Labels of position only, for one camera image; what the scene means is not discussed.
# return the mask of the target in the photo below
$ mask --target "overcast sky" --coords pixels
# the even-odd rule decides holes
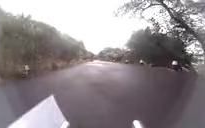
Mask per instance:
[[[126,0],[0,0],[13,14],[30,14],[33,19],[56,27],[82,40],[86,49],[98,53],[104,47],[122,47],[131,33],[145,28],[137,19],[117,18],[113,12]]]

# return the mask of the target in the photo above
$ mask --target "foliage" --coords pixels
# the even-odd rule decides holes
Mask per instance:
[[[31,20],[30,16],[8,14],[0,24],[0,74],[4,76],[19,74],[23,65],[29,65],[36,73],[48,70],[43,69],[46,65],[50,69],[53,62],[68,63],[78,57],[83,47],[54,27]]]
[[[129,52],[130,51],[127,49],[107,47],[99,52],[99,54],[96,56],[96,59],[124,63],[125,60],[130,59]]]
[[[205,62],[205,38],[200,33],[205,31],[205,6],[195,5],[192,0],[131,0],[119,8],[118,14],[130,13],[146,19],[153,24],[155,33],[178,38],[186,46],[199,42]]]
[[[182,65],[191,65],[192,55],[186,52],[186,46],[181,40],[152,33],[149,28],[134,32],[127,46],[134,50],[135,59],[142,59],[153,65],[167,67],[173,60]]]

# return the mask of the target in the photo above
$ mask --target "asphalt road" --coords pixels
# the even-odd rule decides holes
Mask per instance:
[[[187,73],[90,62],[2,86],[16,117],[53,94],[71,128],[131,128],[135,119],[145,128],[170,128],[192,83]]]

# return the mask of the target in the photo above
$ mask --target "white object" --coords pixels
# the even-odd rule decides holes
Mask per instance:
[[[172,61],[172,65],[178,65],[178,62],[177,61]]]
[[[142,123],[138,120],[133,121],[133,128],[143,128]]]
[[[67,128],[68,125],[54,96],[51,95],[8,128]]]

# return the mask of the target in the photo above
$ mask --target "distant tree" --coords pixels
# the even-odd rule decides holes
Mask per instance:
[[[118,14],[132,13],[135,16],[146,19],[147,16],[143,15],[146,10],[150,11],[150,14],[154,15],[147,20],[156,24],[159,29],[157,32],[165,33],[168,36],[178,36],[180,40],[185,40],[184,43],[189,46],[191,43],[198,42],[203,50],[204,62],[205,62],[205,39],[201,36],[201,27],[203,20],[197,20],[196,16],[202,12],[199,8],[189,6],[195,3],[192,0],[131,0],[125,3],[118,10]]]

